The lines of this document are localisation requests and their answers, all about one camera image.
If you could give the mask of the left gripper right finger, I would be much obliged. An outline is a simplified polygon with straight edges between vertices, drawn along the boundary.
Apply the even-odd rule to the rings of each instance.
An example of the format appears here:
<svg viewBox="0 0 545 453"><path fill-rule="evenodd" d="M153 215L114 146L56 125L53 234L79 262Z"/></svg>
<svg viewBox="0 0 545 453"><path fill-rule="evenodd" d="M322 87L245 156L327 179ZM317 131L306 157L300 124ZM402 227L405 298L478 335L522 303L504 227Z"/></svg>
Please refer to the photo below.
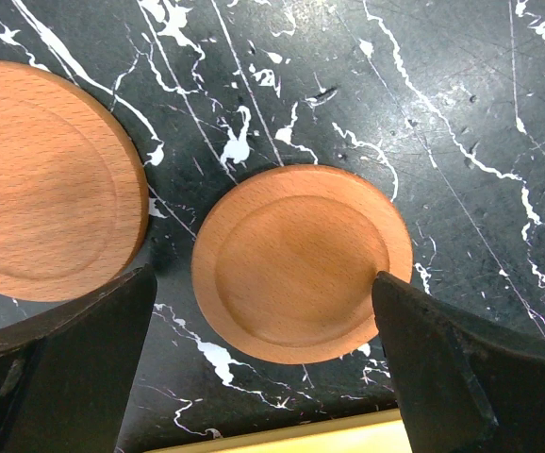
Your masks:
<svg viewBox="0 0 545 453"><path fill-rule="evenodd" d="M381 272L372 307L415 452L545 452L545 341Z"/></svg>

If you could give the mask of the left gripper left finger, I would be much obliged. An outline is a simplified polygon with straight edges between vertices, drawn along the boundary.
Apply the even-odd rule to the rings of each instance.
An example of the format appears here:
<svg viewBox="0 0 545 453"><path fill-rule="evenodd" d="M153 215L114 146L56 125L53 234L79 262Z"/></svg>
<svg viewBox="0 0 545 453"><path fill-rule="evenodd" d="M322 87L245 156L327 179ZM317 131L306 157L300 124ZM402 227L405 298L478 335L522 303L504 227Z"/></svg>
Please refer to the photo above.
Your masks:
<svg viewBox="0 0 545 453"><path fill-rule="evenodd" d="M0 452L112 452L157 295L149 266L0 329Z"/></svg>

